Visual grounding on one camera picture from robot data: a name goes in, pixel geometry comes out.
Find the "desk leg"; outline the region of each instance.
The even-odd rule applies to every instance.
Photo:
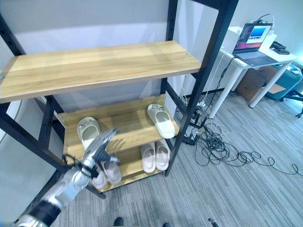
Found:
[[[256,104],[263,98],[263,96],[268,92],[268,90],[274,85],[274,83],[280,78],[280,76],[285,72],[287,67],[290,65],[289,63],[283,64],[282,68],[280,68],[273,78],[267,83],[267,85],[263,88],[263,90],[258,94],[258,96],[251,102],[250,107],[254,108]]]
[[[239,75],[238,79],[236,80],[236,82],[234,83],[234,85],[232,86],[231,91],[235,91],[237,86],[239,85],[239,83],[241,82],[242,78],[244,77],[245,73],[247,72],[248,69],[244,69],[242,71],[242,73]]]
[[[219,110],[220,106],[222,105],[224,99],[227,97],[228,93],[230,92],[232,86],[234,85],[234,83],[238,79],[239,75],[241,74],[242,70],[243,69],[241,69],[241,68],[236,68],[235,71],[232,73],[232,76],[231,76],[230,80],[225,85],[225,88],[224,88],[222,94],[220,95],[218,101],[213,106],[213,109],[212,109],[212,111],[209,114],[210,118],[213,118],[215,116],[215,114]]]

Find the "shoe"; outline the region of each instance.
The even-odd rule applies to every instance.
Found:
[[[115,219],[114,226],[123,226],[123,225],[124,225],[123,218],[118,217]]]
[[[159,170],[166,170],[169,167],[170,149],[165,141],[161,139],[156,142],[156,167]]]
[[[101,189],[107,184],[107,178],[105,176],[105,173],[103,172],[103,170],[101,169],[101,167],[99,165],[97,165],[97,169],[98,169],[99,175],[98,175],[98,177],[94,177],[91,180],[91,184],[95,188]]]
[[[147,107],[147,114],[163,138],[170,139],[175,136],[175,127],[165,107],[159,104],[150,104]]]
[[[170,223],[165,223],[163,227],[171,227]]]
[[[155,143],[147,143],[141,146],[142,168],[146,173],[152,173],[156,169]]]
[[[77,125],[77,134],[84,149],[101,133],[98,122],[92,117],[85,117]]]
[[[111,184],[117,184],[122,180],[122,175],[115,162],[101,162],[103,171]]]

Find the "black shoe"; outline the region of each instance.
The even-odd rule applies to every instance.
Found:
[[[123,224],[124,224],[123,218],[118,217],[115,219],[114,226],[123,226]]]
[[[170,223],[165,223],[163,227],[171,227]]]

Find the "laptop keyboard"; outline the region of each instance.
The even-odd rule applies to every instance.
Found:
[[[239,57],[243,58],[243,59],[259,58],[259,57],[265,57],[265,56],[267,56],[267,55],[265,55],[264,53],[262,53],[260,51],[247,52],[247,53],[238,53],[237,55]]]

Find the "shoe rack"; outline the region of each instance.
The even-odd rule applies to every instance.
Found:
[[[140,146],[161,139],[146,109],[151,103],[164,105],[166,94],[183,114],[179,127],[174,122],[177,133],[174,144],[166,140],[172,151],[169,167],[165,171],[165,176],[168,176],[238,3],[238,0],[194,1],[218,12],[202,63],[173,41],[178,0],[169,0],[165,42],[28,55],[0,15],[0,35],[15,55],[0,75],[0,128],[62,173],[70,166],[48,150],[52,128],[64,141],[64,153],[78,159],[81,159],[84,152],[77,136],[77,123],[80,119],[94,117],[102,131],[119,129],[120,133],[110,142],[107,151],[115,153],[122,160],[121,183],[109,185],[101,191],[87,186],[91,192],[105,198],[105,191],[160,172],[143,172]],[[183,74],[191,74],[196,79],[187,106],[167,82],[168,77]],[[157,97],[71,113],[65,113],[53,96],[151,79],[161,79],[160,94]],[[6,111],[11,101],[40,96],[45,97],[46,105],[39,138],[36,139],[8,116]],[[58,114],[58,119],[54,117],[54,111]]]
[[[140,147],[143,144],[162,139],[147,114],[147,107],[152,103],[164,105],[164,100],[165,95],[161,95],[127,103],[58,114],[59,120],[65,126],[63,153],[72,155],[78,160],[82,159],[85,150],[77,135],[77,124],[82,118],[91,116],[97,120],[101,131],[112,128],[119,130],[119,133],[108,144],[107,153],[115,154],[121,160],[118,165],[122,174],[122,181],[116,185],[108,183],[100,192],[160,173],[159,170],[150,174],[143,171]],[[179,127],[174,120],[173,124],[177,135]],[[68,163],[72,164],[73,160],[68,159]]]

